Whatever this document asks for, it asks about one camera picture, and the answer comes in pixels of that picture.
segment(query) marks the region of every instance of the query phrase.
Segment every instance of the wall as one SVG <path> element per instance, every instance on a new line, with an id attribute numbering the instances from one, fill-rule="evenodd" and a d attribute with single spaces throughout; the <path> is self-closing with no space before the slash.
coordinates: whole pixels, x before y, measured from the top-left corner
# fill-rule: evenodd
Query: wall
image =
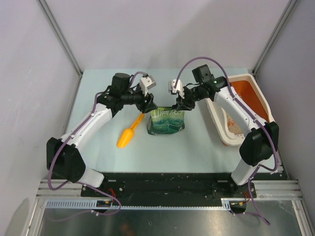
<path id="1" fill-rule="evenodd" d="M 252 69 L 288 0 L 47 0 L 84 69 Z"/>
<path id="2" fill-rule="evenodd" d="M 299 179 L 315 222 L 315 1 L 297 6 L 258 79 L 276 122 L 280 150 L 293 179 Z"/>
<path id="3" fill-rule="evenodd" d="M 0 7 L 0 235 L 17 236 L 47 174 L 78 76 L 35 0 Z"/>

